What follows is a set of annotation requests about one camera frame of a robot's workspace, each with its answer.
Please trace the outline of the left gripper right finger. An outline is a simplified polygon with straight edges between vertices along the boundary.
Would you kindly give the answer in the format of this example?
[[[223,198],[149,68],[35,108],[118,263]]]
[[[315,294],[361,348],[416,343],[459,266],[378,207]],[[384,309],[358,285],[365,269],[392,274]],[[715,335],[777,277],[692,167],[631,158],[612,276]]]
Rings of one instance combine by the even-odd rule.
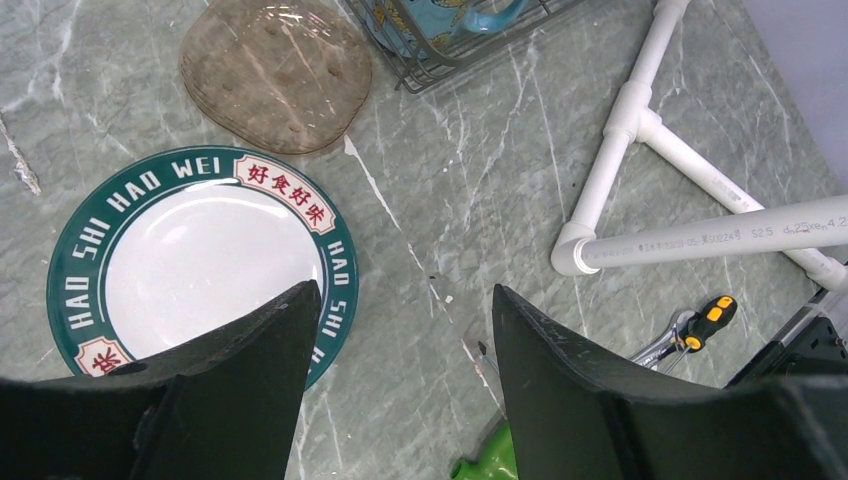
[[[730,388],[644,367],[493,290],[506,417],[522,479],[843,479],[847,379]]]

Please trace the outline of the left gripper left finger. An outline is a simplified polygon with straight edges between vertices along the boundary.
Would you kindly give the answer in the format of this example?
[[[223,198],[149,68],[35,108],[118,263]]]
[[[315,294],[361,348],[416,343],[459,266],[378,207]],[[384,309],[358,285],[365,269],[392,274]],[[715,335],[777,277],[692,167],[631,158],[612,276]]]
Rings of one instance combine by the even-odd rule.
[[[257,310],[101,377],[1,383],[5,479],[281,479],[321,297]]]

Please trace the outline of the blue butterfly mug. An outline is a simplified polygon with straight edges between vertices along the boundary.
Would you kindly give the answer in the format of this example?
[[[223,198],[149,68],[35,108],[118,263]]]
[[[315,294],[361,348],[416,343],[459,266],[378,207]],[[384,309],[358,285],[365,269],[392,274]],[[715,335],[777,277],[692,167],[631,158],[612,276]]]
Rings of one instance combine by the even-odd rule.
[[[459,35],[490,35],[511,26],[525,9],[525,1],[511,1],[501,11],[478,10],[472,1],[368,1],[368,31],[386,50],[401,57],[428,57],[416,35],[434,50],[444,52]]]

